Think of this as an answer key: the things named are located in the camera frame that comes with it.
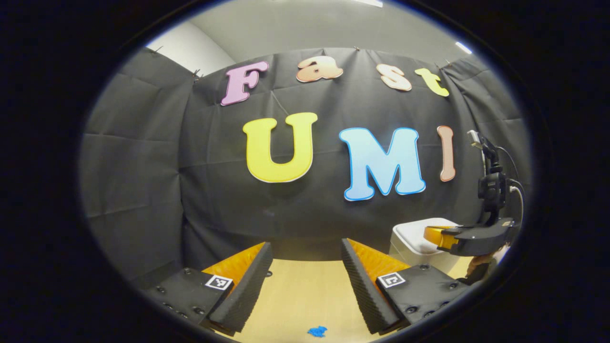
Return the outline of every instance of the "blue letter m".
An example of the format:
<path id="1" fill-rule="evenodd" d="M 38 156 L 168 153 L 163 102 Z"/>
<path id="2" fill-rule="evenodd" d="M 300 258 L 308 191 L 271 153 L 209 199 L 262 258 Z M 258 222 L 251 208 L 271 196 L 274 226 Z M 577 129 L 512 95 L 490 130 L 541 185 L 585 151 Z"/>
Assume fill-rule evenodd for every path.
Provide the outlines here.
<path id="1" fill-rule="evenodd" d="M 396 129 L 386 153 L 367 129 L 341 131 L 339 138 L 350 150 L 351 186 L 345 191 L 345 198 L 357 201 L 373 197 L 375 189 L 368 185 L 368 172 L 383 195 L 390 193 L 397 169 L 400 169 L 400 179 L 396 193 L 412 194 L 426 189 L 417 158 L 417 137 L 413 129 Z"/>

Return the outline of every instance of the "wooden table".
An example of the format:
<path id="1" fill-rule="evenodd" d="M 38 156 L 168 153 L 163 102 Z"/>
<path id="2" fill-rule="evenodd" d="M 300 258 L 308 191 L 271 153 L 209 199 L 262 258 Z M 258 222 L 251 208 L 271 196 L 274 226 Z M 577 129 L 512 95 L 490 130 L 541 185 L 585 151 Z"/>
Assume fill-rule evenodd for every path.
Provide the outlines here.
<path id="1" fill-rule="evenodd" d="M 460 258 L 449 276 L 465 276 L 470 260 Z M 274 259 L 269 270 L 273 275 L 265 279 L 242 332 L 232 339 L 243 343 L 364 343 L 381 337 L 368 332 L 342 261 Z M 328 329 L 325 337 L 307 333 L 320 325 Z"/>

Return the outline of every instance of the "white box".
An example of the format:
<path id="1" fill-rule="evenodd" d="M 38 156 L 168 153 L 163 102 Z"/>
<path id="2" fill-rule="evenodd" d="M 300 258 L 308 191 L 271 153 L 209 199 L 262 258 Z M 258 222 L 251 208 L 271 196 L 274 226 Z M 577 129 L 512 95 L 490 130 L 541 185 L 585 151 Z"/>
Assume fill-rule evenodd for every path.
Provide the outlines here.
<path id="1" fill-rule="evenodd" d="M 445 274 L 457 263 L 459 256 L 438 250 L 423 237 L 426 226 L 456 226 L 444 218 L 429 218 L 398 224 L 392 229 L 389 255 L 408 265 L 429 264 Z"/>

